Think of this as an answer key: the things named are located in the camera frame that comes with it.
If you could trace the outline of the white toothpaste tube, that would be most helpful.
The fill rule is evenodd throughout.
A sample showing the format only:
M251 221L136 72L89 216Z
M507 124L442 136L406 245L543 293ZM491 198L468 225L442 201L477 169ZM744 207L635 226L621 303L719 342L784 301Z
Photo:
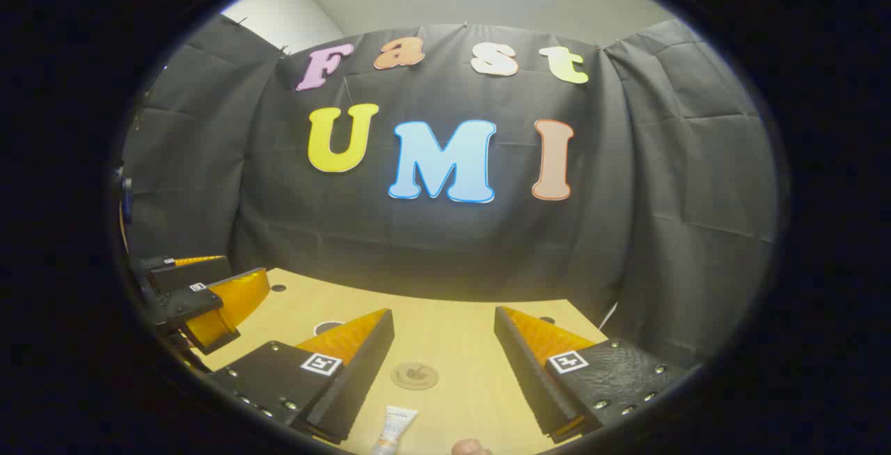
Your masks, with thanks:
M381 435L373 443L370 455L397 455L400 439L415 420L419 411L388 405Z

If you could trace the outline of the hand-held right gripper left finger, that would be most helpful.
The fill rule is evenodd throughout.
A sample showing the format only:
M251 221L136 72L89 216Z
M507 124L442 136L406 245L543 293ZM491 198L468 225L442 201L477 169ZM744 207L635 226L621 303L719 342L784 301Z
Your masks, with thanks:
M287 429L339 445L394 338L392 310L382 308L297 345L262 344L207 379Z

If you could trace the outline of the metal stand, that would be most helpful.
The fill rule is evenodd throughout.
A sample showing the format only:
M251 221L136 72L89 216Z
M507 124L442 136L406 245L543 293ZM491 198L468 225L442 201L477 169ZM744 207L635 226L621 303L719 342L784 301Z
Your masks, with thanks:
M115 169L115 188L118 199L118 227L120 228L120 236L125 252L129 253L129 240L127 236L127 228L132 223L132 210L134 202L133 180L125 173L125 167L119 166Z

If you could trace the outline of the black backdrop cloth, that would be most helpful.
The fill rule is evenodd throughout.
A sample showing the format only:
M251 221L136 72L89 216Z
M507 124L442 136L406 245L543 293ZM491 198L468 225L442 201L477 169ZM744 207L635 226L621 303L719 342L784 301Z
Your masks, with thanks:
M350 45L299 91L219 17L148 88L125 139L132 255L227 255L458 301L569 299L692 367L760 291L777 235L769 129L725 60L669 20L599 48L439 24Z

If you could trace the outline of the wooden desktop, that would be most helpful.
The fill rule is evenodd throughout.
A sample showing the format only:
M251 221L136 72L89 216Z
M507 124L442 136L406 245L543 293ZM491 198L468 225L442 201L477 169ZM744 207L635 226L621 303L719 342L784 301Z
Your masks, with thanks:
M348 322L373 310L392 310L395 338L341 451L370 455L388 405L419 411L401 437L399 455L450 455L452 446L476 439L494 455L536 455L553 449L526 404L502 345L494 334L494 302L444 301L383 294L293 272L268 272L270 292L246 321L241 337L203 357L219 369L261 344L295 345L324 321ZM391 370L407 361L435 367L432 389L399 388Z

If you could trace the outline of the round wooden coaster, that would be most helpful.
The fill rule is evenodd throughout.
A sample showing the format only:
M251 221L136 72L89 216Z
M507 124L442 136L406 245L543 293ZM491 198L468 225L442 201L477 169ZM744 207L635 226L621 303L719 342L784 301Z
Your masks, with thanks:
M420 361L407 361L391 370L391 380L405 390L428 390L439 382L439 372L435 367Z

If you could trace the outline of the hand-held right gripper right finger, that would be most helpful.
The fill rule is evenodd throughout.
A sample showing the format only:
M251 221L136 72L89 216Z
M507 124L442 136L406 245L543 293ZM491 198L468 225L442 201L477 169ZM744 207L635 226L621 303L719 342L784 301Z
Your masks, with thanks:
M691 373L626 339L595 343L507 306L494 310L494 334L539 429L554 442L636 416Z

